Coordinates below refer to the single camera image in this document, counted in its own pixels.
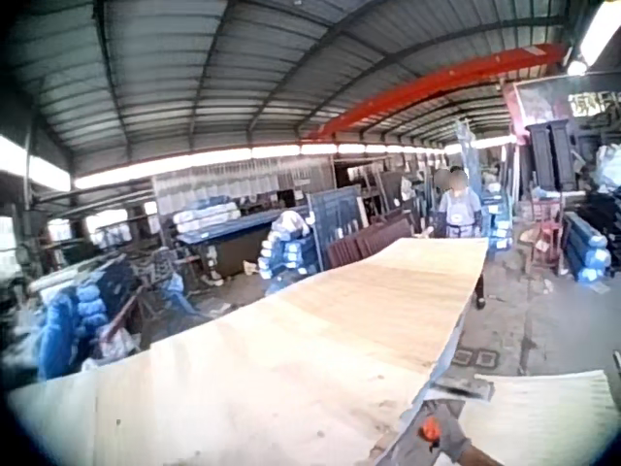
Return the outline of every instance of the hand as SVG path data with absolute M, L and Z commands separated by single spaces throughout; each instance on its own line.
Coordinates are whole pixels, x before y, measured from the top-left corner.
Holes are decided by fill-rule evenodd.
M 450 413 L 446 405 L 440 405 L 432 414 L 440 424 L 440 450 L 455 463 L 473 442 L 464 435 L 457 419 Z

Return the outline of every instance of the warehouse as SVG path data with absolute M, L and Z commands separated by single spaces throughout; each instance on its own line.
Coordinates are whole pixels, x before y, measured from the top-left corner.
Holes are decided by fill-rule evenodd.
M 614 454 L 621 1 L 31 0 L 0 17 L 16 454 Z

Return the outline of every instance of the corrugated metal ceiling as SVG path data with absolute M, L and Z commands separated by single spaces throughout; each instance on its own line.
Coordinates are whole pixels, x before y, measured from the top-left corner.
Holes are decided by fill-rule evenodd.
M 570 2 L 34 0 L 14 24 L 6 64 L 83 173 L 179 151 L 292 141 L 441 67 L 560 42 Z M 456 117 L 483 129 L 507 125 L 499 90 L 477 85 L 357 129 L 443 141 Z M 110 163 L 97 159 L 104 155 Z

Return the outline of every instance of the person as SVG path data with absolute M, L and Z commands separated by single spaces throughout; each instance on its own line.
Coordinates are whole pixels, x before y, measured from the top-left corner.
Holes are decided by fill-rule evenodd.
M 501 466 L 501 463 L 473 445 L 446 405 L 439 405 L 432 416 L 440 426 L 440 451 L 453 463 L 461 466 Z
M 481 201 L 468 187 L 468 176 L 461 167 L 451 167 L 448 180 L 450 189 L 442 195 L 438 208 L 436 228 L 440 238 L 478 238 L 483 226 Z M 483 274 L 476 286 L 476 308 L 485 307 Z

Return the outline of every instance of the plywood sheet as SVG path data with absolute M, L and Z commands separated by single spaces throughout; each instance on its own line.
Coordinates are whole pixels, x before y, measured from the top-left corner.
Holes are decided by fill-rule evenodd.
M 459 421 L 505 466 L 591 464 L 620 427 L 603 371 L 483 378 L 494 383 L 491 403 L 466 403 Z
M 76 464 L 353 464 L 427 382 L 486 249 L 485 240 L 400 240 L 12 401 Z M 63 410 L 29 409 L 50 384 Z M 64 411 L 80 412 L 82 442 L 50 433 L 71 418 Z

